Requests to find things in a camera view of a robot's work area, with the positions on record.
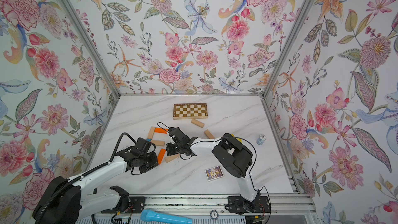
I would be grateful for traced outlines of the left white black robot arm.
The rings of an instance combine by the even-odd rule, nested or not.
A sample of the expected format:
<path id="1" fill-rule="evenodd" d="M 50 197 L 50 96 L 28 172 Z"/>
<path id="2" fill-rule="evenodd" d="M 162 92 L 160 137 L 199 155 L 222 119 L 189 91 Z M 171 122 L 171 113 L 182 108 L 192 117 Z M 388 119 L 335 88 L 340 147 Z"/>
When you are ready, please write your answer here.
<path id="1" fill-rule="evenodd" d="M 37 224 L 74 224 L 105 210 L 121 214 L 134 204 L 129 193 L 119 186 L 99 190 L 99 186 L 112 178 L 135 168 L 146 173 L 158 165 L 155 144 L 139 138 L 133 146 L 118 149 L 111 158 L 99 166 L 79 175 L 53 179 L 33 211 Z"/>

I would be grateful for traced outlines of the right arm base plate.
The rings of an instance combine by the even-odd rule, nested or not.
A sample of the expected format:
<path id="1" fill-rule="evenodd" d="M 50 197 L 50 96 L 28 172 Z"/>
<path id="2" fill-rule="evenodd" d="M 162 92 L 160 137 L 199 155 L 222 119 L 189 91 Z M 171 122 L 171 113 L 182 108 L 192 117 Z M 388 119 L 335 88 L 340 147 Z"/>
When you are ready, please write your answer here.
<path id="1" fill-rule="evenodd" d="M 229 196 L 225 209 L 229 213 L 243 215 L 245 213 L 270 213 L 271 204 L 267 196 L 260 196 L 253 202 L 244 199 L 241 196 Z"/>

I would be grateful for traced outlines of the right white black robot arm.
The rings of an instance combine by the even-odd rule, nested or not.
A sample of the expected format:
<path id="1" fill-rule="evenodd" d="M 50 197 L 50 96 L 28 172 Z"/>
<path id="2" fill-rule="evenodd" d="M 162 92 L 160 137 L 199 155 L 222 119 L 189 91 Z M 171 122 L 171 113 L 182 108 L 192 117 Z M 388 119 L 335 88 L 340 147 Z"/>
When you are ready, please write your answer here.
<path id="1" fill-rule="evenodd" d="M 230 175 L 237 178 L 240 195 L 237 203 L 230 204 L 237 207 L 233 213 L 253 213 L 260 205 L 261 190 L 255 187 L 250 172 L 255 162 L 253 153 L 238 138 L 230 133 L 213 139 L 190 138 L 179 127 L 170 127 L 167 133 L 172 140 L 166 145 L 168 155 L 179 154 L 189 158 L 213 155 Z"/>

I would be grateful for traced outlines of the orange block front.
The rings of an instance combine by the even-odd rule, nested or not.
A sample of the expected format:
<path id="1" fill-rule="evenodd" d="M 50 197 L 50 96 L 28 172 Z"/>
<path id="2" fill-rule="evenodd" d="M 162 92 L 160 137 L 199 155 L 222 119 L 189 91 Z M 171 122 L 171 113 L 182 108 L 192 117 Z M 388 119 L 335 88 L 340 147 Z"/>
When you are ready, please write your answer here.
<path id="1" fill-rule="evenodd" d="M 165 149 L 161 149 L 159 151 L 159 154 L 157 156 L 158 165 L 160 165 L 162 163 L 165 154 L 166 154 L 166 150 Z"/>

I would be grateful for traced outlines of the orange block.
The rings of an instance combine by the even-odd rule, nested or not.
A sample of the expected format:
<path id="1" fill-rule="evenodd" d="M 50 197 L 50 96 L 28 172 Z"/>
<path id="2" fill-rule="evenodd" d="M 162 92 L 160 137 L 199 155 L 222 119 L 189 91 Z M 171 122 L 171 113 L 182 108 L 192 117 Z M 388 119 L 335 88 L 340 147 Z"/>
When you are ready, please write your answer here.
<path id="1" fill-rule="evenodd" d="M 160 165 L 162 163 L 165 154 L 166 154 L 166 150 L 165 149 L 161 149 L 159 151 L 159 154 L 157 156 L 158 165 Z"/>
<path id="2" fill-rule="evenodd" d="M 168 134 L 168 129 L 155 128 L 154 132 L 155 132 L 155 133 Z"/>

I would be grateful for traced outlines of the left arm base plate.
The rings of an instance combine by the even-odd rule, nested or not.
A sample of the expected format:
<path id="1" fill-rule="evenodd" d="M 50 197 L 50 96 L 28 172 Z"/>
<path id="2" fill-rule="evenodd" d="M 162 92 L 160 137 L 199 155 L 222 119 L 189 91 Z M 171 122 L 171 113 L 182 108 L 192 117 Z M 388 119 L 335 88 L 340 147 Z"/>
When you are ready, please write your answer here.
<path id="1" fill-rule="evenodd" d="M 140 214 L 145 207 L 146 197 L 129 196 L 129 199 L 123 198 L 116 207 L 101 211 L 101 214 Z"/>

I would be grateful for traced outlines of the natural block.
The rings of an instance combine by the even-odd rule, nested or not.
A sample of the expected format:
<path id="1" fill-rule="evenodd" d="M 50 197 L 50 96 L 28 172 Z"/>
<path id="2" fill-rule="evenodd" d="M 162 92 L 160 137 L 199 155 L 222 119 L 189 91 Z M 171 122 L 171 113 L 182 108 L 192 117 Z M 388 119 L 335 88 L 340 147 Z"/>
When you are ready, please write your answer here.
<path id="1" fill-rule="evenodd" d="M 196 119 L 192 119 L 191 123 L 196 125 L 196 126 L 198 126 L 198 127 L 200 127 L 200 128 L 203 128 L 204 125 L 205 125 L 204 123 L 202 123 L 202 122 L 200 122 L 199 120 L 196 120 Z"/>
<path id="2" fill-rule="evenodd" d="M 154 133 L 155 133 L 155 127 L 151 127 L 149 132 L 148 132 L 147 139 L 152 140 L 153 136 L 154 136 Z"/>
<path id="3" fill-rule="evenodd" d="M 214 139 L 215 138 L 209 130 L 205 130 L 204 134 L 206 135 L 206 137 L 208 139 Z"/>
<path id="4" fill-rule="evenodd" d="M 171 162 L 171 161 L 173 161 L 173 160 L 175 160 L 175 159 L 177 159 L 177 158 L 180 158 L 180 154 L 175 154 L 175 155 L 172 155 L 172 156 L 167 156 L 167 157 L 165 157 L 165 162 L 166 163 L 169 163 L 169 162 Z"/>
<path id="5" fill-rule="evenodd" d="M 154 144 L 155 146 L 165 146 L 165 141 L 157 141 L 157 140 L 151 140 L 151 143 Z"/>

